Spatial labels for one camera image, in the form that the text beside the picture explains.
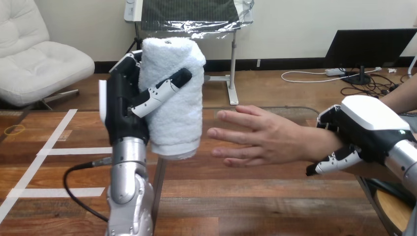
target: white tape line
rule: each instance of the white tape line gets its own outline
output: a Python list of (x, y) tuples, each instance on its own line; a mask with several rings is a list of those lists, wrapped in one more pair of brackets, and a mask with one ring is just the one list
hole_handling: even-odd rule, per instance
[[(105, 188), (70, 188), (77, 198), (100, 197)], [(12, 189), (7, 197), (11, 198), (69, 198), (64, 188), (26, 188)]]
[(89, 147), (89, 148), (55, 148), (50, 150), (42, 149), (38, 155), (83, 155), (83, 154), (112, 154), (111, 147)]
[[(69, 110), (65, 117), (61, 120), (61, 123), (49, 137), (48, 141), (45, 143), (42, 149), (52, 149), (57, 142), (58, 138), (61, 136), (62, 132), (65, 130), (71, 119), (74, 117), (77, 110)], [(14, 188), (16, 189), (25, 189), (29, 182), (32, 180), (33, 176), (39, 170), (43, 161), (45, 160), (48, 153), (44, 155), (37, 155), (33, 160), (32, 164), (26, 170), (25, 174), (20, 178), (19, 182)], [(9, 211), (12, 209), (13, 205), (16, 203), (18, 196), (16, 197), (7, 197), (0, 206), (0, 224), (5, 219)]]

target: robotic hand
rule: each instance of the robotic hand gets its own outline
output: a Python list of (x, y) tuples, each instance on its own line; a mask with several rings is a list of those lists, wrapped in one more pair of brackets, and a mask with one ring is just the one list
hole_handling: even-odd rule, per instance
[[(390, 169), (417, 196), (417, 141), (408, 123), (380, 100), (348, 96), (341, 106), (321, 113), (317, 127), (337, 132), (346, 145), (307, 167), (308, 176), (343, 170), (361, 161), (377, 162)], [(417, 235), (416, 223), (415, 208), (403, 235)]]
[(124, 56), (100, 81), (100, 117), (113, 147), (107, 236), (151, 236), (153, 188), (146, 172), (149, 131), (144, 117), (180, 90), (192, 77), (181, 69), (154, 88), (140, 92), (142, 51)]

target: white armchair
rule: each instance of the white armchair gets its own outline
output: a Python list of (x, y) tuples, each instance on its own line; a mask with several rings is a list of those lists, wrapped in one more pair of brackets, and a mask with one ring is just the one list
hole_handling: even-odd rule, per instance
[(0, 99), (22, 107), (94, 73), (93, 60), (77, 49), (49, 41), (33, 0), (0, 0)]

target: rolled white towel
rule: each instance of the rolled white towel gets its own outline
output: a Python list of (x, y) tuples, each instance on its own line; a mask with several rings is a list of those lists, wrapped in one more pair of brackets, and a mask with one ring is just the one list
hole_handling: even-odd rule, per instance
[(182, 68), (193, 77), (179, 92), (146, 116), (152, 152), (169, 160), (195, 155), (203, 126), (206, 58), (197, 43), (186, 38), (148, 38), (143, 41), (139, 89), (153, 87)]

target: human hand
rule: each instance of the human hand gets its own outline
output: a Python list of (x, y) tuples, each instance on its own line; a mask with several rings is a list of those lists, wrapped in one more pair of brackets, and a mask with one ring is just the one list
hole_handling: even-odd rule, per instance
[(211, 128), (207, 135), (216, 140), (246, 145), (242, 148), (217, 147), (214, 157), (229, 167), (283, 164), (323, 159), (341, 147), (339, 139), (327, 130), (303, 127), (255, 106), (237, 106), (237, 112), (220, 111), (217, 118), (252, 130), (238, 132)]

